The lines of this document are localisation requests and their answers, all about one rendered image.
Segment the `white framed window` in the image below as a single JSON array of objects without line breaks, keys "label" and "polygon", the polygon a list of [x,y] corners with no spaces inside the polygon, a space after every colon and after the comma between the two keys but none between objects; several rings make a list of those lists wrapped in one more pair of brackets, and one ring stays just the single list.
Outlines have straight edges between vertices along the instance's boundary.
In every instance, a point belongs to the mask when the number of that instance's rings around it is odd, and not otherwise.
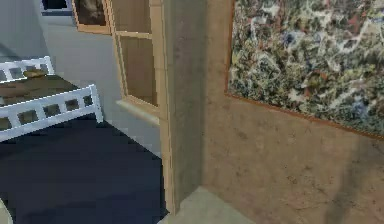
[{"label": "white framed window", "polygon": [[40,11],[43,16],[71,16],[71,0],[41,0]]}]

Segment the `white slatted bed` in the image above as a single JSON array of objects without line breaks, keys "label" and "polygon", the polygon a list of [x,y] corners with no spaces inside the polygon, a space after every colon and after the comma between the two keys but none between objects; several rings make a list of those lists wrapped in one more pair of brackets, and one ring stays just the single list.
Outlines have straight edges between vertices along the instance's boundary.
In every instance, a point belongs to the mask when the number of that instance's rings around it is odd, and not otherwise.
[{"label": "white slatted bed", "polygon": [[[46,76],[26,78],[23,72],[42,69]],[[55,74],[51,58],[0,63],[0,142],[75,118],[94,114],[103,121],[95,84],[79,88]]]}]

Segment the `speckled framed wall painting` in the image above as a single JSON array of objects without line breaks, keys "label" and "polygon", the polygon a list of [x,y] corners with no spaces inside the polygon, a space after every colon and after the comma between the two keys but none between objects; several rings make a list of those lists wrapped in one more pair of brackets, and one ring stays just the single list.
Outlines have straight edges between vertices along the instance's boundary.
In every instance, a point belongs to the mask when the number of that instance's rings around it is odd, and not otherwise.
[{"label": "speckled framed wall painting", "polygon": [[232,0],[225,92],[384,138],[384,0]]}]

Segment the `wood framed wall picture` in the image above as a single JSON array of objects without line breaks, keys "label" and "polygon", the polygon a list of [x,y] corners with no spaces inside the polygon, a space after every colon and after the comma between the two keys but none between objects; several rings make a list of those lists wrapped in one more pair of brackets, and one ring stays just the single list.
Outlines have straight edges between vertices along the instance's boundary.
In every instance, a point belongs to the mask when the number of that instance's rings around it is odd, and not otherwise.
[{"label": "wood framed wall picture", "polygon": [[79,32],[110,35],[106,0],[71,0]]}]

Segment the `light wood room door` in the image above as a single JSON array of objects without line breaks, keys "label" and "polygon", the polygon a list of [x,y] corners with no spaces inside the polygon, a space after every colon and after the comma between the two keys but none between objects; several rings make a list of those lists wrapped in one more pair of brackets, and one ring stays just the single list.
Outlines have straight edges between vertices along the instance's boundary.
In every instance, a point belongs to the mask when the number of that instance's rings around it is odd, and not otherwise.
[{"label": "light wood room door", "polygon": [[130,111],[160,129],[166,208],[175,201],[170,134],[165,0],[106,0],[117,60],[121,100]]}]

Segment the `brown pillow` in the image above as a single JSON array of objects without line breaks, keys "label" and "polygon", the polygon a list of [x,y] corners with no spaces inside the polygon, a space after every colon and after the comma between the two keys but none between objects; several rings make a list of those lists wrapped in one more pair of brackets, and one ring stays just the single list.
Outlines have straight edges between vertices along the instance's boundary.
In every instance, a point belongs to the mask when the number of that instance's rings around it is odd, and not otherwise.
[{"label": "brown pillow", "polygon": [[42,69],[31,69],[23,72],[23,76],[26,78],[38,78],[46,75],[47,72]]}]

